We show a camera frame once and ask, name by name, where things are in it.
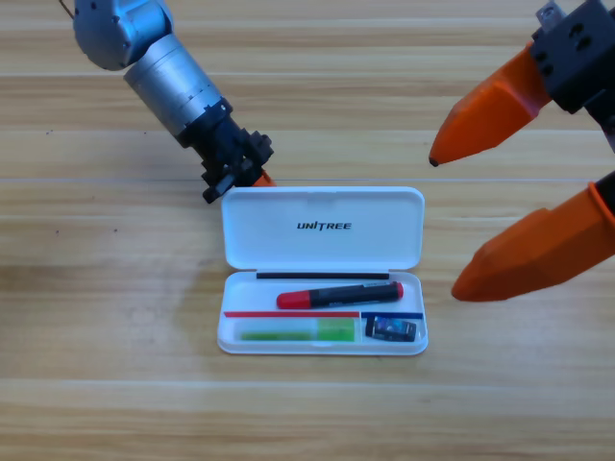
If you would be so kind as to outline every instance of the red line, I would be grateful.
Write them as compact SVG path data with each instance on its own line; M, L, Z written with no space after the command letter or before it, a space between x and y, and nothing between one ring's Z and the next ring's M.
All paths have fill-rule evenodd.
M278 311L228 311L224 313L225 317L228 318L351 318L357 319L359 317L358 312L278 312Z

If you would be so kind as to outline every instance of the black gripper mount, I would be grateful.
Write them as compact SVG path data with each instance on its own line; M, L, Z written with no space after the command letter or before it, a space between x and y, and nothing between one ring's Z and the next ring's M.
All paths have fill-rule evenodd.
M269 136L240 129L231 112L231 104L221 99L177 136L182 147L192 147L203 160L202 178L209 186L203 198L208 204L233 186L253 185L274 153Z
M530 53L553 100L570 113L586 108L607 135L615 133L615 9L586 0L532 37Z

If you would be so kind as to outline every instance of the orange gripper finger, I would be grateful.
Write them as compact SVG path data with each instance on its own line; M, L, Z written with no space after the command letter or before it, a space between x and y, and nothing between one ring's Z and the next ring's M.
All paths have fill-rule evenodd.
M262 171L262 176L258 178L252 187L275 187L276 183L269 177L266 171Z
M453 287L460 301L503 301L558 285L615 255L615 216L589 186L487 242Z
M529 48L530 44L453 107L431 147L433 166L500 145L549 104L551 96Z

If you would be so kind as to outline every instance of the robotic arm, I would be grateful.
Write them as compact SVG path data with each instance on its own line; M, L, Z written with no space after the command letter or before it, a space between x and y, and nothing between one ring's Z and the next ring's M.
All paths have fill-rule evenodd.
M124 80L182 147L201 157L208 203L233 186L274 185L262 169L273 155L271 139L233 121L229 102L173 33L162 0L75 0L72 15L89 60L109 71L130 67Z
M615 149L615 9L554 0L511 61L454 107L430 152L438 166L499 146L550 101L581 109ZM495 302L564 283L615 255L615 172L553 209L537 209L485 243L453 287L461 301Z

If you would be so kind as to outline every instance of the wooden table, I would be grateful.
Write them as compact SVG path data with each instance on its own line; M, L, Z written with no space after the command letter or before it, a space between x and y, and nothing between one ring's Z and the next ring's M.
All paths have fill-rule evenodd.
M551 105L492 152L427 163L452 104L524 45L542 3L169 3L238 123L273 138L280 184L424 193L430 346L219 351L233 269L198 157L86 59L57 2L4 0L0 459L614 459L615 260L507 303L450 295L482 242L613 169L597 126Z

